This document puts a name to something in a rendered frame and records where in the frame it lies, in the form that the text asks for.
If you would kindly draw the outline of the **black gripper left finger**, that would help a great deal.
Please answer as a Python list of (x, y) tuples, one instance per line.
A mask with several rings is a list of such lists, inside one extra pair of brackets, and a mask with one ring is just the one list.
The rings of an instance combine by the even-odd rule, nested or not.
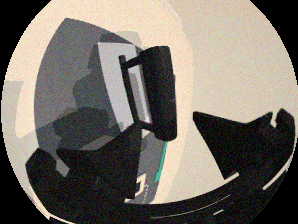
[(117, 192), (132, 200), (136, 194), (142, 125), (138, 119), (109, 143), (94, 151), (57, 148), (57, 156), (69, 169), (101, 177)]

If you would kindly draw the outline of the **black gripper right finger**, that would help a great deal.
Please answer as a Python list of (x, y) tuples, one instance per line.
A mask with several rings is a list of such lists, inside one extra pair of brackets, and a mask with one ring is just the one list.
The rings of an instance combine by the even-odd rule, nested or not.
[(223, 179), (238, 173), (235, 169), (250, 152), (255, 137), (270, 124), (273, 112), (257, 117), (257, 120), (247, 123), (237, 123), (237, 120), (222, 119), (205, 112), (193, 112), (194, 125), (204, 137), (209, 151), (217, 161)]

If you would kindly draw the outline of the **teal small trowel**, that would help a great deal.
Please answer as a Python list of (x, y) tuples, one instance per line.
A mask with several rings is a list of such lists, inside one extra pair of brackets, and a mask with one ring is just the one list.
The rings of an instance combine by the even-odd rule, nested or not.
[(162, 167), (162, 160), (164, 160), (166, 143), (168, 143), (168, 141), (164, 141), (164, 149), (162, 149), (161, 156), (160, 156), (160, 163), (158, 163), (157, 172), (156, 172), (156, 175), (154, 175), (154, 183), (156, 183), (157, 180), (161, 179), (161, 173), (162, 173), (161, 167)]

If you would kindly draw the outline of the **cream square tile with dark centre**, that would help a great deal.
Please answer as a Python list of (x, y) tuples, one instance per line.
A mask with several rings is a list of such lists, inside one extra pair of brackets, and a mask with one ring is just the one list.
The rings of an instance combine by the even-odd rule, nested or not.
[(137, 177), (137, 181), (136, 181), (137, 188), (136, 188), (136, 194), (134, 194), (134, 196), (137, 196), (137, 194), (144, 192), (145, 177), (146, 177), (146, 173), (144, 173), (144, 175)]

